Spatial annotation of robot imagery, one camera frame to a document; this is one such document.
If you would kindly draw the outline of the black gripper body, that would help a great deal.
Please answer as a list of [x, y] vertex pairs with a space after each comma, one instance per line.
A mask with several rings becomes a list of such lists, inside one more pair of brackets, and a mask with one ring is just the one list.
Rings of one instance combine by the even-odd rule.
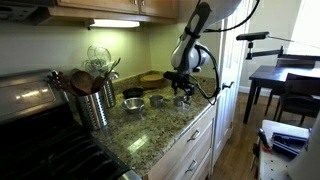
[[188, 75], [166, 71], [163, 77], [171, 81], [171, 87], [177, 87], [178, 90], [182, 89], [185, 94], [186, 90], [194, 91], [194, 85], [189, 81]]

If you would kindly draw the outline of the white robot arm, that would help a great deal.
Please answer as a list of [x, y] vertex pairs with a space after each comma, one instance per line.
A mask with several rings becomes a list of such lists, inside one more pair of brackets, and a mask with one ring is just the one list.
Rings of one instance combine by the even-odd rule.
[[191, 83], [192, 72], [199, 72], [203, 64], [209, 60], [216, 64], [208, 48], [198, 42], [201, 34], [211, 25], [230, 16], [239, 6], [241, 0], [199, 0], [193, 10], [183, 33], [179, 37], [176, 48], [171, 56], [174, 72], [166, 71], [163, 76], [171, 81], [174, 94], [182, 89], [187, 98], [194, 94], [197, 87], [205, 99], [211, 99], [219, 94], [220, 87], [208, 96], [198, 83]]

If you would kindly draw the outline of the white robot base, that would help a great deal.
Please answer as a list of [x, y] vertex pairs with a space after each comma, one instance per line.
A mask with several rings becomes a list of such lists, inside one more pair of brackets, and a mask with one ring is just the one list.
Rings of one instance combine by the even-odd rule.
[[292, 180], [320, 180], [320, 113], [307, 143], [289, 162], [288, 174]]

